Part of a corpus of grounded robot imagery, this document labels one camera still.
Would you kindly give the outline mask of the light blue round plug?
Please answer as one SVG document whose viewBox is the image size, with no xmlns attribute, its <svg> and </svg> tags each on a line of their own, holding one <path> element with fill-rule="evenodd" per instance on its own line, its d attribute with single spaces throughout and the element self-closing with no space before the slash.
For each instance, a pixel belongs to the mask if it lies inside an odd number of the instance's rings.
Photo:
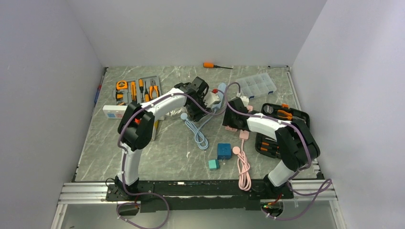
<svg viewBox="0 0 405 229">
<path fill-rule="evenodd" d="M 187 115 L 186 113 L 182 113 L 182 114 L 180 115 L 180 118 L 181 118 L 182 120 L 188 120 L 188 115 Z"/>
</svg>

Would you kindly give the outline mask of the blue cube socket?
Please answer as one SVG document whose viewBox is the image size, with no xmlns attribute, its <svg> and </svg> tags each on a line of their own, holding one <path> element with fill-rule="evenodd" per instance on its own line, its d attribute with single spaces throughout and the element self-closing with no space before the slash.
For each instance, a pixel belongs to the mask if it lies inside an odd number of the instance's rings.
<svg viewBox="0 0 405 229">
<path fill-rule="evenodd" d="M 232 157 L 231 144 L 230 143 L 218 143 L 217 144 L 217 159 L 229 160 Z"/>
</svg>

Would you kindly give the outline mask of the light blue power strip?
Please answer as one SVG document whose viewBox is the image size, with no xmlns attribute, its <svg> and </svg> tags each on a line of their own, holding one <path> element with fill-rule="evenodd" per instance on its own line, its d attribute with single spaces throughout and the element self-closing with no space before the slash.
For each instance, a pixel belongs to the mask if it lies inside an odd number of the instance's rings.
<svg viewBox="0 0 405 229">
<path fill-rule="evenodd" d="M 216 94 L 218 95 L 218 97 L 219 97 L 219 103 L 217 103 L 217 104 L 214 104 L 213 106 L 212 106 L 212 109 L 213 110 L 216 110 L 216 111 L 218 111 L 218 110 L 220 110 L 220 108 L 222 107 L 222 103 L 223 103 L 223 99 L 224 99 L 224 91 L 225 91 L 225 89 L 226 89 L 226 84 L 225 83 L 220 83 L 219 85 L 218 85 L 218 87 L 217 87 L 217 89 L 218 90 L 220 90 L 221 92 L 217 92 Z"/>
</svg>

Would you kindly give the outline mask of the clear plastic organizer box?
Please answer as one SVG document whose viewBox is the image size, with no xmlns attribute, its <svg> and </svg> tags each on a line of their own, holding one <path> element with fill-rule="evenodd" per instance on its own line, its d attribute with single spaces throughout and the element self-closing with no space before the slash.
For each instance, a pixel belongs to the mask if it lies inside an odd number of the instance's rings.
<svg viewBox="0 0 405 229">
<path fill-rule="evenodd" d="M 260 73 L 236 80 L 241 88 L 241 94 L 249 99 L 273 94 L 277 87 L 268 73 Z"/>
</svg>

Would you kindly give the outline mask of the black plastic tool case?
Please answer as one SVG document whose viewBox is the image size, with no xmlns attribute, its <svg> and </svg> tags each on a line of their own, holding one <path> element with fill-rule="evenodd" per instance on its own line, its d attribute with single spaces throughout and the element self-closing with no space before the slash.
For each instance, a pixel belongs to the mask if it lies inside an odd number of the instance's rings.
<svg viewBox="0 0 405 229">
<path fill-rule="evenodd" d="M 276 111 L 277 110 L 286 110 L 286 111 L 291 111 L 291 110 L 298 110 L 298 109 L 294 109 L 289 107 L 288 104 L 271 104 L 271 103 L 265 103 L 262 105 L 261 108 L 261 113 L 265 116 L 268 117 L 272 117 L 275 118 L 276 121 L 276 125 L 275 127 L 286 127 L 286 125 L 284 124 L 280 124 L 278 121 L 281 122 L 287 122 L 288 120 L 283 120 L 279 117 L 277 117 L 276 115 Z M 308 127 L 308 129 L 310 129 L 310 122 L 306 123 L 306 126 Z M 275 137 L 274 131 L 271 132 L 272 136 L 269 135 L 264 135 L 262 133 L 256 133 L 256 138 L 255 138 L 255 150 L 260 153 L 261 155 L 270 157 L 270 158 L 277 158 L 277 159 L 281 159 L 281 154 L 279 151 L 279 145 L 277 143 L 277 138 Z"/>
</svg>

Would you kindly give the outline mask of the teal plug adapter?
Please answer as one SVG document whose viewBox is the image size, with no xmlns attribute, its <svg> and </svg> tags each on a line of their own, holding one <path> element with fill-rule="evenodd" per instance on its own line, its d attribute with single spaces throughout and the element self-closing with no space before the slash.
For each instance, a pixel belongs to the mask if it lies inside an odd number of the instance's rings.
<svg viewBox="0 0 405 229">
<path fill-rule="evenodd" d="M 208 167 L 210 170 L 217 170 L 220 168 L 219 161 L 217 159 L 212 159 L 208 161 Z"/>
</svg>

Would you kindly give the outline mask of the grey tool tray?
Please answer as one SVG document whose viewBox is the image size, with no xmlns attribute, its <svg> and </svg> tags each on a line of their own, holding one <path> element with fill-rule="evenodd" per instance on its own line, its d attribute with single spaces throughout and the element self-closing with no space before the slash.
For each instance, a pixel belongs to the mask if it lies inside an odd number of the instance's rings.
<svg viewBox="0 0 405 229">
<path fill-rule="evenodd" d="M 134 80 L 120 80 L 115 83 L 112 96 L 115 105 L 128 105 L 149 102 L 160 97 L 160 80 L 158 76 L 141 77 Z"/>
</svg>

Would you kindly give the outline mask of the pink cube socket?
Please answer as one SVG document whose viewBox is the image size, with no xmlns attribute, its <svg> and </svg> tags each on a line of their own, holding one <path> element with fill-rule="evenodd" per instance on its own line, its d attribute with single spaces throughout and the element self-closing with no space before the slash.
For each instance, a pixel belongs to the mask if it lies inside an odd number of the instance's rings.
<svg viewBox="0 0 405 229">
<path fill-rule="evenodd" d="M 225 126 L 225 130 L 227 130 L 227 131 L 232 131 L 232 132 L 238 131 L 238 129 L 233 128 L 233 127 L 230 127 L 230 126 Z"/>
</svg>

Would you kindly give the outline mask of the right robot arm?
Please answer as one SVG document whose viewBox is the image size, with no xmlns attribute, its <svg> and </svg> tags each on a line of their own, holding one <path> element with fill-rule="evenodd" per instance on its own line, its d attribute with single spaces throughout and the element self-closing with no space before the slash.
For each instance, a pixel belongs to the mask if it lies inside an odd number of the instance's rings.
<svg viewBox="0 0 405 229">
<path fill-rule="evenodd" d="M 242 98 L 226 102 L 223 125 L 259 133 L 276 141 L 281 161 L 264 177 L 263 192 L 269 198 L 281 193 L 282 186 L 299 169 L 310 166 L 320 149 L 310 132 L 310 116 L 286 105 L 264 104 L 262 111 L 249 111 Z"/>
</svg>

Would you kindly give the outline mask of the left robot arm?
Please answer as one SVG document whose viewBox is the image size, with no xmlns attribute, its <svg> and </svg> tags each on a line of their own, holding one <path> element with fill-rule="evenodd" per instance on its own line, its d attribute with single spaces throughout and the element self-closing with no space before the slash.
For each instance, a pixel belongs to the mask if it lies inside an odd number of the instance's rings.
<svg viewBox="0 0 405 229">
<path fill-rule="evenodd" d="M 122 149 L 121 169 L 115 177 L 118 194 L 132 200 L 138 193 L 141 152 L 151 141 L 154 123 L 167 113 L 185 107 L 194 122 L 212 113 L 219 103 L 217 93 L 209 89 L 205 80 L 196 77 L 191 83 L 178 83 L 164 95 L 149 102 L 131 102 L 118 126 L 117 146 Z"/>
</svg>

